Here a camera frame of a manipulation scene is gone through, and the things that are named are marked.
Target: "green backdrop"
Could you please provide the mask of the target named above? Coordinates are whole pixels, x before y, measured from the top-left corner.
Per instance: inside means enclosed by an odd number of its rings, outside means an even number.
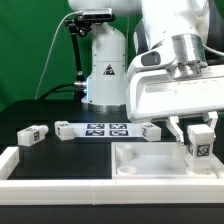
[[[224,14],[223,0],[215,1]],[[34,99],[50,44],[61,19],[71,12],[67,0],[2,0],[0,3],[0,111],[15,101]],[[130,30],[140,17],[130,18]],[[112,24],[125,35],[127,18]],[[91,73],[90,35],[79,39],[84,74]],[[129,40],[129,62],[133,58]],[[73,82],[75,64],[70,35],[59,32],[52,57],[41,85],[41,93],[62,83]],[[70,98],[71,94],[57,95]]]

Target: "cable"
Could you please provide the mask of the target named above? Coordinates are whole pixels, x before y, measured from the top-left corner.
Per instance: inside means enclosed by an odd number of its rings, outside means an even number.
[[[69,13],[59,23],[59,25],[58,25],[58,27],[57,27],[57,29],[55,31],[53,40],[52,40],[52,43],[51,43],[51,46],[50,46],[50,50],[48,52],[48,56],[47,56],[47,60],[46,60],[45,66],[44,66],[44,70],[43,70],[42,75],[40,77],[40,81],[39,81],[39,84],[38,84],[38,87],[37,87],[37,91],[36,91],[36,95],[35,95],[35,100],[37,100],[37,97],[38,97],[38,94],[39,94],[39,91],[40,91],[40,86],[42,84],[43,77],[44,77],[44,75],[46,73],[46,70],[47,70],[47,67],[48,67],[48,63],[49,63],[49,59],[51,57],[51,53],[52,53],[52,50],[53,50],[53,47],[54,47],[54,44],[55,44],[55,41],[56,41],[56,38],[57,38],[57,35],[58,35],[58,32],[59,32],[59,29],[61,28],[61,25],[63,24],[64,20],[67,17],[72,16],[72,15],[80,15],[80,14],[82,14],[82,11],[76,11],[76,12]]]
[[[204,1],[203,8],[202,8],[202,10],[201,10],[201,13],[200,13],[199,17],[203,17],[203,16],[204,16],[207,7],[208,7],[208,0],[205,0],[205,1]]]
[[[126,59],[125,59],[125,71],[128,70],[128,44],[129,44],[129,31],[130,31],[130,16],[127,17],[127,33],[126,33],[126,45],[125,45],[125,53],[126,53]]]
[[[218,59],[218,60],[207,60],[208,66],[213,66],[213,65],[224,65],[224,60],[223,59]]]
[[[50,95],[51,93],[59,90],[59,89],[62,89],[62,88],[65,88],[65,87],[68,87],[68,86],[73,86],[74,87],[74,83],[66,83],[66,84],[62,84],[62,85],[59,85],[59,86],[56,86],[54,87],[53,89],[49,90],[48,92],[46,92],[45,94],[43,94],[39,100],[43,100],[45,99],[48,95]]]
[[[213,53],[213,54],[217,54],[217,55],[219,55],[219,56],[224,57],[224,53],[221,52],[221,51],[216,51],[216,50],[214,50],[214,49],[212,49],[212,48],[210,48],[210,47],[208,47],[208,46],[206,46],[206,45],[204,45],[204,44],[203,44],[203,47],[204,47],[207,51],[209,51],[209,52],[211,52],[211,53]]]

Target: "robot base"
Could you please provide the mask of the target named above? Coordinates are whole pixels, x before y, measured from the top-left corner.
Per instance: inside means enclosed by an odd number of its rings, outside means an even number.
[[[82,99],[82,108],[102,113],[114,113],[126,111],[126,105],[96,105],[88,103],[86,99]]]

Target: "white cube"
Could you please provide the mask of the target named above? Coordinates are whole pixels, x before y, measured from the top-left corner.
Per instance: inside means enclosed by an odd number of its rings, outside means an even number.
[[[54,124],[55,134],[62,140],[72,140],[75,137],[74,127],[67,121],[57,121]]]
[[[209,157],[212,154],[214,130],[206,124],[190,125],[187,129],[190,145],[189,153],[197,159]]]
[[[141,125],[142,137],[149,142],[161,141],[161,128],[152,124],[145,123]]]
[[[18,145],[32,146],[37,142],[45,139],[45,135],[48,132],[46,125],[33,125],[22,131],[17,132]]]

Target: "warning label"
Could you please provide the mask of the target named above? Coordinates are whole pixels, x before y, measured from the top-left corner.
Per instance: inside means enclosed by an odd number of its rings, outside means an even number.
[[[115,75],[114,70],[112,69],[111,65],[108,65],[107,69],[103,73],[104,75]]]

